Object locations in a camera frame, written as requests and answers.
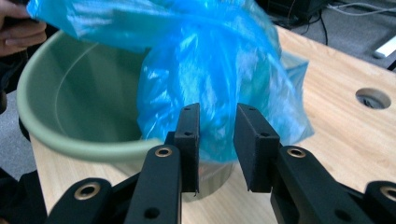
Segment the blue plastic bag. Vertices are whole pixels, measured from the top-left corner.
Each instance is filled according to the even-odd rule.
[[[194,103],[203,161],[236,159],[237,103],[258,108],[283,145],[313,133],[302,102],[304,69],[298,76],[285,70],[276,29],[253,0],[32,0],[28,11],[78,39],[150,48],[137,94],[144,138],[163,140],[180,109]]]

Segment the screw hole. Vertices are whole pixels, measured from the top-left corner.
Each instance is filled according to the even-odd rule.
[[[145,218],[155,219],[160,215],[160,210],[158,208],[148,208],[145,211]]]
[[[305,157],[305,152],[303,152],[302,150],[298,149],[298,148],[290,148],[288,149],[288,153],[289,155],[291,155],[292,157],[295,158],[304,158]]]
[[[358,101],[372,109],[386,109],[390,107],[390,98],[382,91],[363,88],[356,92],[356,98]]]
[[[352,217],[345,211],[343,210],[335,210],[334,211],[335,215],[340,218],[341,220],[345,221],[345,222],[350,222],[352,221]]]
[[[380,190],[381,190],[381,193],[385,195],[385,197],[396,202],[396,188],[384,186],[384,187],[381,187]]]
[[[161,147],[155,151],[157,157],[168,157],[172,155],[172,150],[168,147]]]
[[[83,201],[88,200],[99,193],[100,185],[97,182],[87,183],[79,187],[75,192],[75,198]]]
[[[94,191],[95,191],[95,188],[94,188],[94,187],[88,186],[87,188],[85,188],[85,189],[83,189],[83,190],[81,191],[81,195],[87,196],[87,195],[89,195],[89,194],[92,194]]]

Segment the cable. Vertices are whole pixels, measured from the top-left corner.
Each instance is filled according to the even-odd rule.
[[[365,7],[365,8],[369,8],[369,9],[373,9],[374,11],[371,12],[364,12],[364,13],[350,13],[350,12],[345,12],[339,8],[342,7]],[[378,13],[383,13],[383,12],[396,12],[396,7],[393,8],[383,8],[383,7],[376,7],[370,4],[366,4],[366,3],[350,3],[350,4],[344,4],[344,5],[340,5],[340,6],[332,6],[332,5],[327,5],[328,9],[337,11],[339,13],[342,13],[344,15],[348,15],[348,16],[368,16],[368,15],[373,15],[373,14],[378,14]]]
[[[320,20],[320,16],[318,16],[318,18],[315,21],[311,21],[311,19],[312,19],[312,16],[310,16],[308,19],[308,23],[306,24],[307,25],[306,30],[304,32],[300,33],[300,35],[305,35],[306,33],[308,33],[310,25],[318,22]]]
[[[326,29],[326,25],[324,24],[323,18],[321,16],[321,10],[319,11],[319,19],[320,19],[320,23],[322,24],[323,27],[323,31],[324,31],[324,36],[325,36],[325,44],[326,46],[329,46],[329,37],[327,36],[327,29]]]

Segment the wooden table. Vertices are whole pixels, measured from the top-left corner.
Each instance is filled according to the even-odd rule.
[[[364,191],[368,182],[396,182],[396,75],[278,28],[283,50],[309,60],[304,107],[315,135],[298,146],[310,150],[339,182]],[[388,95],[387,109],[358,102],[356,92],[373,88]],[[102,177],[117,184],[127,176],[107,164],[76,161],[32,139],[48,210],[75,182]],[[247,192],[239,165],[218,191],[183,203],[183,223],[276,223],[269,194]]]

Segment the green bucket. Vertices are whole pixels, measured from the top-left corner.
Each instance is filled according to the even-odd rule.
[[[147,151],[162,144],[141,140],[136,93],[146,53],[78,41],[63,32],[35,53],[21,75],[17,104],[29,133],[51,150],[84,161],[138,172]],[[211,194],[233,163],[200,163],[201,193]]]

